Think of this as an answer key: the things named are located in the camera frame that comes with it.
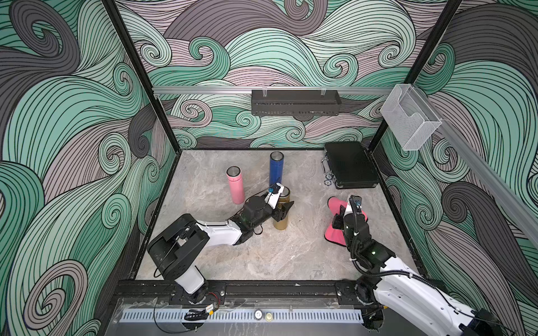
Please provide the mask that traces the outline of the pink microfiber cloth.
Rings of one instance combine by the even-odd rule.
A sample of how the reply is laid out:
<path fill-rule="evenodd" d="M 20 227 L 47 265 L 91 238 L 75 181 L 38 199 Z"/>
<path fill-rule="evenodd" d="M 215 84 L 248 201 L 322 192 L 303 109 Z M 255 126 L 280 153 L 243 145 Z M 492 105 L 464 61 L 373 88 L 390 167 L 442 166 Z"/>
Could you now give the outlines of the pink microfiber cloth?
<path fill-rule="evenodd" d="M 331 243 L 351 248 L 363 246 L 371 240 L 368 217 L 362 211 L 362 198 L 351 195 L 348 201 L 330 197 L 328 207 L 333 214 L 324 238 Z"/>

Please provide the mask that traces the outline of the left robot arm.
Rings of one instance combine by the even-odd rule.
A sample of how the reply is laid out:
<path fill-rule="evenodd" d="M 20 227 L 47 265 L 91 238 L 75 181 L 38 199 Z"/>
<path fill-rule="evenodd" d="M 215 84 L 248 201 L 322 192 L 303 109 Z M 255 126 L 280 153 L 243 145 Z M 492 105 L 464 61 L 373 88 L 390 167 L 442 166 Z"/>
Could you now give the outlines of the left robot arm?
<path fill-rule="evenodd" d="M 271 193 L 253 196 L 224 222 L 203 222 L 191 214 L 181 215 L 148 245 L 157 275 L 182 287 L 191 302 L 200 302 L 208 292 L 208 281 L 195 265 L 201 252 L 212 246 L 243 244 L 269 218 L 283 221 L 294 202 L 279 205 L 279 199 Z"/>

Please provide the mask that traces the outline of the pink thermos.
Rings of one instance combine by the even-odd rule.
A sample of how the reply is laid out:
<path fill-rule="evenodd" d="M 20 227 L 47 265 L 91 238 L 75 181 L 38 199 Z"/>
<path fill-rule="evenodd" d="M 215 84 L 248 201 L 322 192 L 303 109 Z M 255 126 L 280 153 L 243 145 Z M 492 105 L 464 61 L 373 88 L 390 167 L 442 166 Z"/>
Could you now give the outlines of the pink thermos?
<path fill-rule="evenodd" d="M 245 202 L 245 191 L 242 180 L 242 171 L 238 166 L 230 166 L 226 170 L 228 185 L 231 192 L 231 199 L 234 204 Z"/>

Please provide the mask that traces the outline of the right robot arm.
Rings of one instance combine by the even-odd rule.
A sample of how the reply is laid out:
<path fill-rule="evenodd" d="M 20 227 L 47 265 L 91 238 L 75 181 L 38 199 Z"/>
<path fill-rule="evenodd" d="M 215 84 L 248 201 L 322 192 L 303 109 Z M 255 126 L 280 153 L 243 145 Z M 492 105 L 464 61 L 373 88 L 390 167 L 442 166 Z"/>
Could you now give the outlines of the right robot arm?
<path fill-rule="evenodd" d="M 372 238 L 361 207 L 332 197 L 328 241 L 344 246 L 360 273 L 355 292 L 367 307 L 364 327 L 378 330 L 389 308 L 426 335 L 503 335 L 500 321 L 488 310 L 476 311 L 415 273 L 395 252 Z"/>

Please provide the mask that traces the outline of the gold thermos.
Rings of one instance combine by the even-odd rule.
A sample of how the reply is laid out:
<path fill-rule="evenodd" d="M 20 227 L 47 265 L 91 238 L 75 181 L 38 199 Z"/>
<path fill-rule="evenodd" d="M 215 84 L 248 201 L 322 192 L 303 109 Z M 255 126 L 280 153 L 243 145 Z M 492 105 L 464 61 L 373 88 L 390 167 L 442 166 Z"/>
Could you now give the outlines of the gold thermos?
<path fill-rule="evenodd" d="M 277 230 L 285 230 L 288 226 L 287 214 L 290 210 L 290 190 L 284 187 L 273 212 L 273 226 Z"/>

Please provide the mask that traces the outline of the blue thermos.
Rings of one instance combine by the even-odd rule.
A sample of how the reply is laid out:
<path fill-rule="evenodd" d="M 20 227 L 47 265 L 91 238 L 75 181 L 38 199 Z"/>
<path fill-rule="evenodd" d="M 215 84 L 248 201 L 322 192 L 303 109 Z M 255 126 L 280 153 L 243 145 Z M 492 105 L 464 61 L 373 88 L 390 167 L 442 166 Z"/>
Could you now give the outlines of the blue thermos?
<path fill-rule="evenodd" d="M 270 174 L 269 185 L 282 182 L 282 174 L 284 167 L 284 154 L 280 151 L 273 151 L 270 154 Z"/>

